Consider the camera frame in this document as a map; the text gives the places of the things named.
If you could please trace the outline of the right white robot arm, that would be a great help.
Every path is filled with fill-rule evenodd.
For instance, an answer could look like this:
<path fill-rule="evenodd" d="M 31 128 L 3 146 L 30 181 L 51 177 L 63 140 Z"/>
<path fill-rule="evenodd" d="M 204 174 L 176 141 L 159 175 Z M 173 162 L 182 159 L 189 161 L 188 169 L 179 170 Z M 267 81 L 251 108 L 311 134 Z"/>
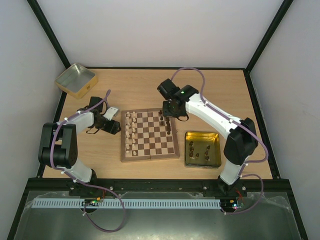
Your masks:
<path fill-rule="evenodd" d="M 229 196 L 236 189 L 245 161 L 258 146 L 254 122 L 248 117 L 242 120 L 221 110 L 191 85 L 179 88 L 172 80 L 166 79 L 157 90 L 165 99 L 162 104 L 165 117 L 178 119 L 188 117 L 188 114 L 195 115 L 226 140 L 223 150 L 226 163 L 217 179 L 217 186 L 222 195 Z"/>

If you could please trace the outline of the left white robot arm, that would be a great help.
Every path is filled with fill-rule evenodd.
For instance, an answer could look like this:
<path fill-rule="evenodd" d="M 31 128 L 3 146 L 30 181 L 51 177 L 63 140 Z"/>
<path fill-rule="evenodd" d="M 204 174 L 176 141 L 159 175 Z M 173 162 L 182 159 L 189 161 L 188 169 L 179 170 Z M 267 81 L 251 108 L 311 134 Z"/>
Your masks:
<path fill-rule="evenodd" d="M 75 114 L 58 122 L 45 123 L 39 144 L 39 162 L 61 171 L 75 183 L 94 183 L 97 174 L 80 160 L 77 135 L 91 129 L 117 134 L 121 125 L 113 117 L 118 112 L 117 107 L 108 106 L 107 97 L 92 97 L 89 105 L 79 108 Z"/>

